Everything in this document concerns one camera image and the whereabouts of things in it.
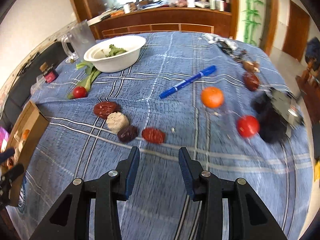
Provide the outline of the black device on table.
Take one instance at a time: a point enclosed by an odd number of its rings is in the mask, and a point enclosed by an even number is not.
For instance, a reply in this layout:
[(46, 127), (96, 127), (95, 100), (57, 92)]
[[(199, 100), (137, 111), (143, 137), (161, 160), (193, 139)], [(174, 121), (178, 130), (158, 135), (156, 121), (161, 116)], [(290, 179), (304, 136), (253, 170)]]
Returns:
[(270, 87), (252, 101), (264, 142), (274, 144), (290, 138), (294, 129), (304, 125), (298, 105), (301, 97)]

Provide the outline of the wooden counter cabinet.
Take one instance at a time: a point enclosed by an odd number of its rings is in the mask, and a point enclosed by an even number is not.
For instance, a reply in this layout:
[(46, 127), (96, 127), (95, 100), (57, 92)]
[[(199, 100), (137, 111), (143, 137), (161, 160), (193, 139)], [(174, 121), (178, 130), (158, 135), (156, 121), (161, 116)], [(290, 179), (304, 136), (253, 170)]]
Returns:
[(96, 39), (166, 31), (236, 37), (236, 26), (230, 12), (201, 8), (146, 9), (104, 19), (90, 28)]

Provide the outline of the red cherry tomato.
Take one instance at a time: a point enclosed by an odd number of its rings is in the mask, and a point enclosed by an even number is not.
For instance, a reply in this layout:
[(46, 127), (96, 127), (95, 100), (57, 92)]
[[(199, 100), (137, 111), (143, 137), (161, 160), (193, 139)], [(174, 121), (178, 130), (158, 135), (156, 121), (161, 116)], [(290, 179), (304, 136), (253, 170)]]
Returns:
[(87, 96), (87, 90), (83, 86), (77, 86), (73, 89), (72, 96), (75, 99), (85, 98)]
[(251, 115), (244, 115), (237, 120), (237, 131), (243, 138), (250, 138), (260, 131), (260, 124), (257, 118)]

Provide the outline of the small orange far mandarin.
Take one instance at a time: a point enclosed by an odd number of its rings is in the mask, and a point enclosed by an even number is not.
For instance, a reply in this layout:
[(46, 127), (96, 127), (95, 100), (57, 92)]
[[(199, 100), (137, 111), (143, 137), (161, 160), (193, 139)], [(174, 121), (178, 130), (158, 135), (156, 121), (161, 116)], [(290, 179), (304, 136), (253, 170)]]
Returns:
[(224, 102), (223, 92), (216, 87), (207, 87), (201, 92), (201, 101), (208, 108), (220, 107)]

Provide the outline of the dark red jujube date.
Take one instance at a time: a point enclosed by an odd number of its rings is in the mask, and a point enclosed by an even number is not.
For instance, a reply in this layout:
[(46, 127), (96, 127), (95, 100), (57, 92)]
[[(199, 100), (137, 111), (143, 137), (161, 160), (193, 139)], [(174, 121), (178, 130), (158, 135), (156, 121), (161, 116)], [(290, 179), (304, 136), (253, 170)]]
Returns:
[(142, 137), (150, 143), (162, 144), (165, 141), (165, 133), (160, 129), (147, 127), (142, 130)]

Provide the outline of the black leather sofa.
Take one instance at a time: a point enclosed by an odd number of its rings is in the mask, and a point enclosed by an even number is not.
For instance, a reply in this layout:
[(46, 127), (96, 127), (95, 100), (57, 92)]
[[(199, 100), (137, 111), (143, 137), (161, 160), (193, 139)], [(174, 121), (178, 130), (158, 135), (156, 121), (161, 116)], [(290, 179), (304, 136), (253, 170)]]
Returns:
[(11, 132), (23, 106), (30, 99), (30, 89), (36, 83), (36, 78), (42, 75), (40, 66), (44, 63), (57, 67), (67, 55), (62, 43), (57, 41), (51, 44), (43, 52), (37, 52), (22, 70), (18, 73), (18, 79), (5, 97), (4, 108), (1, 114), (1, 127), (7, 132)]

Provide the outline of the red jujube date back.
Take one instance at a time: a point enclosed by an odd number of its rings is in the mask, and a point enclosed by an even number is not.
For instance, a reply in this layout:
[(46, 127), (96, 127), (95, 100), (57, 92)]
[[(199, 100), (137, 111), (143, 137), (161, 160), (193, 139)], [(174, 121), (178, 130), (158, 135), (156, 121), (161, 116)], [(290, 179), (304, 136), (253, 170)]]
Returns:
[(111, 113), (119, 112), (120, 109), (121, 107), (119, 104), (112, 101), (106, 101), (97, 103), (93, 108), (93, 113), (102, 119), (107, 119)]

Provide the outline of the red date far right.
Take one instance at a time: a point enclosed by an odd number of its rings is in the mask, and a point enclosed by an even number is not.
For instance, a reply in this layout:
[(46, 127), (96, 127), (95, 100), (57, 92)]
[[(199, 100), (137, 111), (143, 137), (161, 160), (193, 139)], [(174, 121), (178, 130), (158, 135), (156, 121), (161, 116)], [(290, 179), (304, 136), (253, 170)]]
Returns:
[(260, 80), (254, 73), (245, 72), (242, 78), (248, 90), (254, 92), (259, 88)]

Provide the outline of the brown wooden door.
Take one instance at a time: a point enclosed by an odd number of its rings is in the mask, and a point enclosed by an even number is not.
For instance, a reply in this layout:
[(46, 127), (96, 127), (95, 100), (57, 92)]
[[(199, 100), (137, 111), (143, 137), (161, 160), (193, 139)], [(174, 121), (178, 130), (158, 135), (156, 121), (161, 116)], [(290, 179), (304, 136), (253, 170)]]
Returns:
[(301, 61), (308, 40), (310, 16), (299, 5), (290, 0), (289, 25), (282, 51)]

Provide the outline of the pink gift bag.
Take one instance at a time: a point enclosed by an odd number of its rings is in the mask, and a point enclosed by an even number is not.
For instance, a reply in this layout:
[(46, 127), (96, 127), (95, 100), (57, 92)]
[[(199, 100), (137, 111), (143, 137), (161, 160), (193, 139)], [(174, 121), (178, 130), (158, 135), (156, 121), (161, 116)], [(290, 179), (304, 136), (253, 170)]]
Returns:
[(6, 150), (8, 140), (9, 140), (9, 133), (3, 127), (0, 127), (0, 148), (1, 148), (1, 153)]

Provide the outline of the blue plaid tablecloth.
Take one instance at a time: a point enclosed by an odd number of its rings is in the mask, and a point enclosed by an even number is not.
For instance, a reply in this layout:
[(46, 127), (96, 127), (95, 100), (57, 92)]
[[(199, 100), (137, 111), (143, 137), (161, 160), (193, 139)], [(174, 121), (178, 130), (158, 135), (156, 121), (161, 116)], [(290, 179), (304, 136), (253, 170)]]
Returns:
[[(59, 77), (31, 97), (49, 124), (25, 174), (22, 203), (8, 208), (21, 239), (28, 239), (41, 219), (77, 177), (99, 178), (140, 149), (132, 196), (118, 204), (123, 239), (194, 239), (200, 204), (186, 194), (178, 150), (222, 179), (245, 178), (272, 212), (288, 239), (297, 239), (309, 209), (313, 170), (306, 129), (290, 139), (267, 144), (258, 135), (244, 139), (236, 129), (243, 115), (254, 115), (256, 94), (242, 81), (244, 69), (197, 33), (145, 33), (138, 61), (117, 73), (100, 74), (84, 99), (67, 99), (85, 76), (74, 64), (58, 66)], [(171, 96), (159, 95), (201, 70), (216, 71)], [(208, 108), (201, 92), (223, 92), (220, 107)], [(93, 113), (97, 103), (120, 105), (138, 136), (121, 142), (106, 119)], [(147, 142), (147, 127), (165, 133), (162, 144)]]

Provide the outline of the blue marker pen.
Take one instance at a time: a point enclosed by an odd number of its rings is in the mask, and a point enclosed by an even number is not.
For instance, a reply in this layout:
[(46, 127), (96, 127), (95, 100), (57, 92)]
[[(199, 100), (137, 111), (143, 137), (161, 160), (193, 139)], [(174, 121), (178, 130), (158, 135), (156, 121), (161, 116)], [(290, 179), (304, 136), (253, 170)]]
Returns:
[(194, 81), (196, 81), (204, 76), (209, 76), (210, 74), (213, 74), (215, 71), (216, 71), (216, 66), (207, 67), (207, 68), (201, 70), (200, 72), (198, 72), (196, 75), (190, 77), (189, 79), (183, 80), (180, 83), (171, 87), (170, 89), (165, 90), (164, 92), (162, 92), (159, 95), (159, 98), (160, 99), (167, 98), (167, 97), (171, 96), (172, 94), (176, 93), (177, 91), (181, 90), (185, 86), (193, 83)]

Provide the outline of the clear plastic pitcher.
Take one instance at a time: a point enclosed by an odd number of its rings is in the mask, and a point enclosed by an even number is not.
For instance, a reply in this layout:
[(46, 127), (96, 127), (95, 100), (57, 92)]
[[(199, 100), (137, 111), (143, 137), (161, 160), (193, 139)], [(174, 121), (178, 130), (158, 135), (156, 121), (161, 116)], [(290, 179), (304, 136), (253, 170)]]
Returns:
[(67, 59), (65, 63), (73, 63), (76, 60), (84, 60), (85, 52), (96, 44), (87, 20), (72, 27), (61, 38), (61, 44)]

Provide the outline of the dark date beside plum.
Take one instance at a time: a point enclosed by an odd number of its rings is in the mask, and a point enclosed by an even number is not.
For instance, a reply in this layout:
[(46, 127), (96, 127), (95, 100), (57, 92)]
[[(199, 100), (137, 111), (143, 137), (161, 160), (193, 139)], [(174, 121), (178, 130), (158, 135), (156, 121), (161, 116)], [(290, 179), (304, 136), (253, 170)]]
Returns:
[(138, 136), (138, 128), (136, 126), (129, 125), (122, 128), (117, 137), (121, 142), (130, 142)]

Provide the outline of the dark jacket on railing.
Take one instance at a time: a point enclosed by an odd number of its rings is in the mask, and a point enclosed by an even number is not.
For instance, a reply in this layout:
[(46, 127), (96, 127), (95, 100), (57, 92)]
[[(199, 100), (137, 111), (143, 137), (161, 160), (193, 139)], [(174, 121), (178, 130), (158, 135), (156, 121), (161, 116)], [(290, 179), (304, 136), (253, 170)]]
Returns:
[(320, 57), (320, 41), (317, 37), (312, 38), (307, 42), (305, 61), (307, 64), (312, 63), (312, 69), (317, 71), (319, 68), (319, 57)]

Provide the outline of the green leafy vegetable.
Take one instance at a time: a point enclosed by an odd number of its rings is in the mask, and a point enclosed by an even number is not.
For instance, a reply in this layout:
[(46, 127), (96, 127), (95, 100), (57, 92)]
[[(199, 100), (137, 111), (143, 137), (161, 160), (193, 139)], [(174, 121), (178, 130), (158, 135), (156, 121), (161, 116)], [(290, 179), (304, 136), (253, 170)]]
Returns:
[[(127, 50), (123, 48), (118, 48), (114, 44), (109, 45), (109, 49), (110, 51), (108, 53), (105, 53), (103, 49), (100, 52), (103, 54), (104, 57), (117, 56), (127, 52)], [(88, 93), (91, 89), (91, 85), (93, 81), (100, 75), (101, 72), (97, 70), (97, 68), (93, 65), (93, 63), (90, 63), (87, 61), (82, 61), (81, 63), (76, 65), (77, 69), (80, 69), (82, 67), (86, 67), (85, 69), (86, 76), (76, 84), (76, 87), (83, 86), (86, 88)], [(74, 99), (72, 96), (72, 91), (67, 95), (67, 99)]]

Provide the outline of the brown cardboard tray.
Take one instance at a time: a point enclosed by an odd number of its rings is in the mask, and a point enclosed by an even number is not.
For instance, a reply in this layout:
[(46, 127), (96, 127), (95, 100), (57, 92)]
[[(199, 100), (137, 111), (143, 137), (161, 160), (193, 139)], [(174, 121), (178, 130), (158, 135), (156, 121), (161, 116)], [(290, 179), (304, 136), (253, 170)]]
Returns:
[[(12, 185), (14, 195), (13, 200), (9, 204), (10, 206), (18, 205), (23, 176), (25, 175), (33, 152), (35, 151), (35, 148), (48, 124), (48, 120), (32, 101), (27, 102), (14, 124), (6, 149), (14, 148), (15, 154), (13, 157), (1, 163), (1, 175), (4, 175), (17, 164), (22, 164), (24, 166), (24, 172)], [(22, 140), (22, 133), (26, 129), (29, 129), (30, 133), (27, 140)]]

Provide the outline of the white plastic bowl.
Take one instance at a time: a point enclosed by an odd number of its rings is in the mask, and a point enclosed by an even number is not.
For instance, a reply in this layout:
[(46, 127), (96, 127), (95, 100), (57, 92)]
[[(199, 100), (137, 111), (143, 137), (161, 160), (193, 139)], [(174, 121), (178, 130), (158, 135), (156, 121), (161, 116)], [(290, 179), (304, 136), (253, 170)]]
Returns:
[(137, 35), (125, 35), (101, 41), (89, 48), (84, 60), (103, 73), (114, 73), (132, 66), (139, 58), (146, 39)]

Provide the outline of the red cherry tomato right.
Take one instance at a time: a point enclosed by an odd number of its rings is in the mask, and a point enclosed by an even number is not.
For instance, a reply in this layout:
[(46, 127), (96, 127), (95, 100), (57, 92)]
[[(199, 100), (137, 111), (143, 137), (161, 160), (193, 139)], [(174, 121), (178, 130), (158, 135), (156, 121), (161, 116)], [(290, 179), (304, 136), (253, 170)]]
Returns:
[(243, 138), (250, 138), (260, 131), (260, 124), (257, 118), (251, 115), (244, 115), (237, 120), (237, 131)]

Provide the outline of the dark jar pink label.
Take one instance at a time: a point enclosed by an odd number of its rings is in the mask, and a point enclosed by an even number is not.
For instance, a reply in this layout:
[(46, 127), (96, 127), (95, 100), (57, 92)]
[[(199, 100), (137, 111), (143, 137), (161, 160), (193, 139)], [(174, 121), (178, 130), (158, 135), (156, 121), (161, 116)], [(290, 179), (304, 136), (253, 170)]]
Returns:
[(52, 83), (59, 76), (53, 65), (49, 65), (46, 62), (40, 66), (40, 71), (42, 72), (46, 83)]

